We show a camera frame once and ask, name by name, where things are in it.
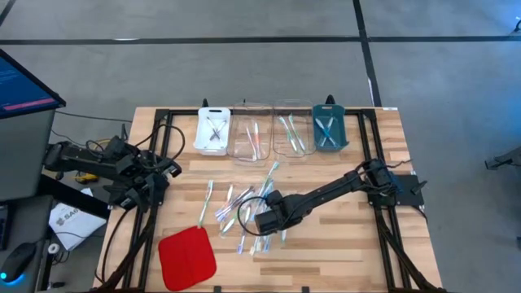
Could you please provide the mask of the white plastic bin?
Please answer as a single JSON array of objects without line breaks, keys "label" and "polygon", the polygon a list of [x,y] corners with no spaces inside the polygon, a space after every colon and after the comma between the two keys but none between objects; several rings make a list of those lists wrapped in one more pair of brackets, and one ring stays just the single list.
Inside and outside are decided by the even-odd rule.
[{"label": "white plastic bin", "polygon": [[[211,118],[216,125],[226,120],[226,125],[220,132],[221,142],[217,140],[209,141],[212,130],[207,123],[207,118]],[[201,155],[223,156],[227,154],[227,147],[230,133],[231,111],[226,107],[202,107],[198,110],[198,126],[194,141],[194,148]]]}]

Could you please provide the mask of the clear plastic bin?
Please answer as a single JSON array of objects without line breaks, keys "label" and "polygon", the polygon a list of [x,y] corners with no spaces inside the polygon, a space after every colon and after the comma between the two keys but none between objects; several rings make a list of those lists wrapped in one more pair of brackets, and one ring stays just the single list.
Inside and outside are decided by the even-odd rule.
[{"label": "clear plastic bin", "polygon": [[[273,137],[274,110],[270,105],[261,103],[237,103],[231,109],[230,136],[227,154],[234,159],[257,163],[269,158]],[[252,147],[248,141],[246,127],[249,128],[253,142],[253,123],[258,123],[260,134],[260,159],[252,161]]]},{"label": "clear plastic bin", "polygon": [[[287,158],[302,158],[312,155],[316,151],[313,141],[313,122],[312,122],[313,104],[307,100],[300,99],[284,99],[274,103],[274,130],[273,130],[273,149],[279,154]],[[295,134],[292,131],[288,116],[292,113],[298,133],[304,141],[306,150],[304,153],[300,149],[296,141]],[[282,116],[295,139],[297,152],[292,150],[291,144],[287,140],[287,134],[282,123],[278,119]]]}]

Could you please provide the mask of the yellow power plug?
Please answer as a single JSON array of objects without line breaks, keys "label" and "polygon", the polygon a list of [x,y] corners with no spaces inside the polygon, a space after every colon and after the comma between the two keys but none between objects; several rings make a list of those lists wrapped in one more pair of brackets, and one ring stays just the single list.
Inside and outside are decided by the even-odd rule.
[{"label": "yellow power plug", "polygon": [[90,173],[83,173],[83,172],[77,171],[76,175],[74,176],[74,180],[77,183],[86,185],[89,183],[98,182],[99,176],[96,176],[96,175],[90,174]]}]

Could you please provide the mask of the teal plastic bin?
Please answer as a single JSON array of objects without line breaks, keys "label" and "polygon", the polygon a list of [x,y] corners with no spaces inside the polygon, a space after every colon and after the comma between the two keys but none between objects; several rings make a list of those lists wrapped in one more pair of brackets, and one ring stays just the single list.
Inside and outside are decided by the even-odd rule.
[{"label": "teal plastic bin", "polygon": [[[318,104],[313,107],[313,140],[317,151],[340,151],[348,145],[344,114],[345,109],[336,104]],[[323,134],[316,124],[315,119],[318,118],[324,125],[326,125],[331,117],[334,119],[331,127],[331,136],[336,141],[337,146],[332,146],[329,141],[326,141],[324,146],[320,146],[319,142],[322,140]]]}]

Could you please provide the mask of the red cloth pad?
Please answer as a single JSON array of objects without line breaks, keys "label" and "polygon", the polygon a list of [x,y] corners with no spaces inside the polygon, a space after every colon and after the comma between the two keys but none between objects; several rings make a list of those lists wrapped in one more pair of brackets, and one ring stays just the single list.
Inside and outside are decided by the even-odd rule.
[{"label": "red cloth pad", "polygon": [[217,262],[204,227],[192,226],[160,240],[158,244],[164,285],[183,291],[211,278]]}]

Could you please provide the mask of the white printed booklet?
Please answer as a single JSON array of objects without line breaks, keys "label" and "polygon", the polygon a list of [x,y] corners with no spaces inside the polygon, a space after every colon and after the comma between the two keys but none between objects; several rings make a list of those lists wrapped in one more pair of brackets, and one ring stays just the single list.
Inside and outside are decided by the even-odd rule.
[{"label": "white printed booklet", "polygon": [[106,223],[101,217],[63,203],[50,211],[49,226],[67,251],[76,248]]}]

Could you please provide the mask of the grey desk black edge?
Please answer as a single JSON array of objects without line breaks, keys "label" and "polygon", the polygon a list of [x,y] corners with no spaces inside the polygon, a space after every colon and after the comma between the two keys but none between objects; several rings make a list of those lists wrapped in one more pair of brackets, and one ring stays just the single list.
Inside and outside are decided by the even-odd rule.
[{"label": "grey desk black edge", "polygon": [[46,175],[40,177],[33,190],[33,197],[8,203],[11,208],[11,228],[7,249],[0,251],[0,268],[11,252],[22,243],[34,243],[34,255],[17,279],[12,282],[0,279],[0,293],[36,293],[47,288],[53,260],[46,250],[50,238],[48,220],[54,201],[105,220],[110,214],[105,202]]}]

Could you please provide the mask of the computer monitor blue screen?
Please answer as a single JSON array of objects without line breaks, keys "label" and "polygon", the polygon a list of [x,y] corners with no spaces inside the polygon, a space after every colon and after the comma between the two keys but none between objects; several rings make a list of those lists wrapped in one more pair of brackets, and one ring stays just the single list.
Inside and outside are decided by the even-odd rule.
[{"label": "computer monitor blue screen", "polygon": [[56,92],[0,49],[0,120],[66,105]]}]

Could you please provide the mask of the black keyboard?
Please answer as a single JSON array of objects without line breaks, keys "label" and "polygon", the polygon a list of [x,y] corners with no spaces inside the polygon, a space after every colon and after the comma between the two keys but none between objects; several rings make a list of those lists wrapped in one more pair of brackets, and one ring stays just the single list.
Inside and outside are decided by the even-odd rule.
[{"label": "black keyboard", "polygon": [[7,249],[9,225],[9,206],[6,204],[0,205],[0,251],[4,251]]}]

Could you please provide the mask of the black computer mouse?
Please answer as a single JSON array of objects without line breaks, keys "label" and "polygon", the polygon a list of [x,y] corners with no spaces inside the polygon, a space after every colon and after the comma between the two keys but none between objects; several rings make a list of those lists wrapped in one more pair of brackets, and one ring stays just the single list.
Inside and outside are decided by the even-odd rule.
[{"label": "black computer mouse", "polygon": [[6,284],[18,282],[32,261],[36,248],[36,243],[21,243],[16,247],[0,267],[0,281]]}]

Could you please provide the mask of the black aluminium rig frame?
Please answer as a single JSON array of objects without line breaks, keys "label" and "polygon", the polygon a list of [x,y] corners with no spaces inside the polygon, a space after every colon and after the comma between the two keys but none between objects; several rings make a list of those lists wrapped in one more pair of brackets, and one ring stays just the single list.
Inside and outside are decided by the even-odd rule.
[{"label": "black aluminium rig frame", "polygon": [[[348,145],[340,151],[315,151],[302,158],[287,158],[272,147],[269,158],[257,163],[223,156],[201,155],[194,148],[198,126],[195,107],[140,107],[135,112],[129,142],[141,150],[175,160],[182,168],[169,178],[163,201],[143,212],[113,208],[107,222],[104,252],[99,261],[100,292],[169,292],[164,285],[158,244],[160,240],[198,225],[208,181],[214,180],[203,226],[217,262],[216,273],[186,292],[382,292],[446,293],[440,281],[427,223],[403,194],[421,194],[413,174],[398,111],[344,107]],[[269,210],[256,203],[275,161],[273,192],[283,196],[307,194],[324,186],[365,160],[380,159],[404,182],[405,191],[383,197],[358,191],[315,208],[287,231],[264,237],[254,217]],[[225,208],[230,185],[232,203]],[[251,214],[244,226],[241,216],[248,204]],[[221,223],[237,216],[225,238]],[[237,249],[247,231],[243,253]],[[256,236],[260,250],[249,254]]]}]

